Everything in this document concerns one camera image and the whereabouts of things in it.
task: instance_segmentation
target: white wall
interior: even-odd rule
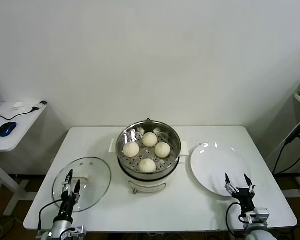
[[[146,118],[243,125],[266,155],[299,82],[300,0],[2,0],[0,100],[49,106],[0,164],[44,173],[70,127]]]

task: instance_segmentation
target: computer mouse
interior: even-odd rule
[[[17,126],[14,121],[7,122],[0,127],[0,137],[8,136]]]

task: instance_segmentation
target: white table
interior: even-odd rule
[[[17,114],[29,112],[34,104],[26,104],[19,110],[13,110],[13,102],[0,102],[0,115],[11,118]],[[0,152],[9,152],[17,147],[22,138],[26,135],[30,127],[34,124],[40,114],[44,111],[46,106],[38,111],[31,112],[27,115],[21,115],[14,118],[11,121],[7,121],[0,117],[0,127],[7,122],[16,122],[16,128],[6,137],[0,136]],[[25,187],[28,184],[28,180],[23,180],[20,184],[17,184],[1,167],[0,167],[0,188],[2,185],[6,186],[10,191],[14,193],[11,201],[6,207],[3,215],[11,216],[18,201],[32,201],[35,199],[36,192],[26,192]]]
[[[74,127],[67,134],[39,192],[23,222],[26,229],[36,230],[40,209],[53,201],[52,186],[61,169],[83,157],[99,157],[110,166],[112,181],[108,192],[92,208],[73,214],[73,226],[84,225],[88,232],[185,232],[225,231],[225,215],[235,200],[221,197],[204,189],[186,163],[180,163],[171,183],[153,194],[132,193],[115,154],[108,153],[112,138],[117,138],[123,127]],[[247,160],[256,184],[254,203],[270,212],[270,228],[291,227],[297,219],[273,178],[265,161],[242,126],[174,127],[181,140],[187,141],[189,153],[200,143],[230,144]],[[42,213],[42,228],[48,230],[58,214],[52,205]],[[230,211],[229,224],[243,229],[238,221],[240,210]]]

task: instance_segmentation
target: floor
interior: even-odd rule
[[[32,178],[26,188],[28,192],[37,192],[43,182],[42,177]],[[277,182],[281,189],[297,189],[298,184],[292,177],[280,177]],[[2,214],[12,198],[12,193],[5,187],[0,189],[0,224],[4,226],[9,221],[11,217],[3,217]],[[298,226],[300,226],[300,198],[288,199],[288,202],[294,211],[298,219]],[[21,201],[17,205],[13,216],[20,221],[23,221],[27,215],[28,210],[31,207],[31,202]],[[300,240],[300,228],[296,228],[293,232],[294,238],[291,235],[291,229],[280,229],[270,231],[278,240]],[[24,229],[23,225],[18,221],[11,221],[7,227],[4,228],[3,236],[0,239],[5,240],[34,240],[36,239],[36,231],[29,231]],[[175,233],[164,235],[150,236],[146,233],[88,233],[86,236],[87,240],[230,240],[228,232],[213,232],[213,233]]]

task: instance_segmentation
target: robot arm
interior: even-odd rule
[[[253,198],[256,185],[252,184],[251,179],[244,174],[248,188],[236,188],[230,183],[230,179],[225,174],[225,189],[231,196],[238,199],[241,206],[240,222],[243,223],[246,240],[275,240],[268,232],[267,220],[269,212],[266,208],[255,207]]]
[[[40,234],[37,239],[41,240],[64,240],[68,238],[80,238],[86,235],[84,226],[71,227],[73,223],[72,213],[74,206],[80,198],[80,180],[76,183],[72,191],[73,170],[70,170],[62,183],[62,203],[58,215],[53,220],[53,227]]]

